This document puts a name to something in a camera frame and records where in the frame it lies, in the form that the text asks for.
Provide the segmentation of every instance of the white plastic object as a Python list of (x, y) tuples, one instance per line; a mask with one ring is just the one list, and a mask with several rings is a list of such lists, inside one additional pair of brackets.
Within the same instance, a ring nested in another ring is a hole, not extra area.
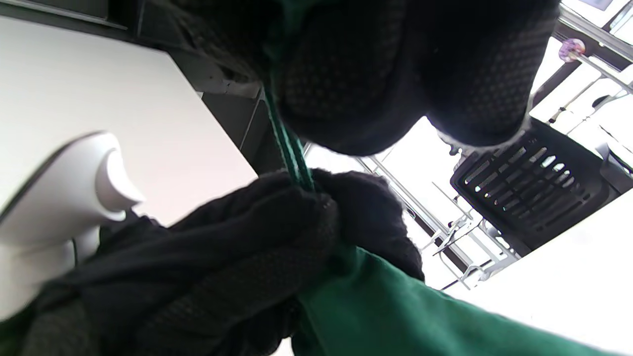
[(0, 321), (94, 254), (99, 226), (123, 220), (142, 200), (113, 134), (95, 132), (53, 153), (0, 213)]

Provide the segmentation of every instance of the white surface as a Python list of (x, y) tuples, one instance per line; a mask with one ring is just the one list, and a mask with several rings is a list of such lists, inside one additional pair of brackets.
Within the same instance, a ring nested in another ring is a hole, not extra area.
[(472, 291), (488, 311), (609, 351), (633, 355), (629, 191)]
[(75, 265), (77, 255), (91, 256), (99, 246), (99, 225), (125, 218), (125, 209), (139, 200), (123, 200), (118, 209), (105, 207), (99, 197), (120, 196), (111, 189), (98, 194), (97, 182), (121, 185), (127, 176), (101, 170), (109, 154), (119, 150), (112, 134), (98, 133), (72, 142), (49, 162), (0, 224), (0, 320), (30, 302), (40, 286)]
[(613, 0), (580, 0), (583, 3), (589, 4), (598, 10), (606, 10)]
[(57, 147), (118, 138), (138, 211), (169, 224), (256, 178), (166, 54), (0, 17), (0, 207)]
[(290, 339), (284, 339), (281, 341), (281, 345), (275, 353), (271, 356), (293, 356), (294, 352), (292, 352), (292, 343)]

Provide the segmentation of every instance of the black plastic chair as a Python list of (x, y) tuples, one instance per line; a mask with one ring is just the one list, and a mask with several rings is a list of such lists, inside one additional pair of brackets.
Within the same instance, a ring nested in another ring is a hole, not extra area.
[(451, 185), (526, 255), (629, 190), (633, 179), (532, 119), (515, 144), (469, 156)]

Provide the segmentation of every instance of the green cord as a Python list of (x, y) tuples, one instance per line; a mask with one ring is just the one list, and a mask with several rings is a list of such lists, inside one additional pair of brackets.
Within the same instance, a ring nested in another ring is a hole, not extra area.
[(268, 117), (275, 133), (277, 146), (281, 151), (282, 159), (288, 169), (288, 174), (295, 184), (298, 184), (307, 191), (315, 191), (315, 183), (312, 179), (310, 169), (303, 158), (303, 148), (301, 141), (285, 125), (277, 115), (277, 108), (273, 100), (272, 91), (269, 87), (264, 87), (264, 97), (268, 106)]

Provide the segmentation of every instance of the knit glove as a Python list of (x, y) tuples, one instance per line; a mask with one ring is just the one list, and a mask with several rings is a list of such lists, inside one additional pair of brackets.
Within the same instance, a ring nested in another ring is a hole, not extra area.
[(22, 355), (270, 355), (340, 240), (423, 278), (386, 182), (315, 179), (319, 193), (305, 193), (286, 173), (264, 176), (169, 228), (127, 222), (42, 290)]
[(560, 2), (151, 1), (226, 79), (270, 87), (300, 137), (356, 156), (424, 116), (459, 147), (516, 138)]

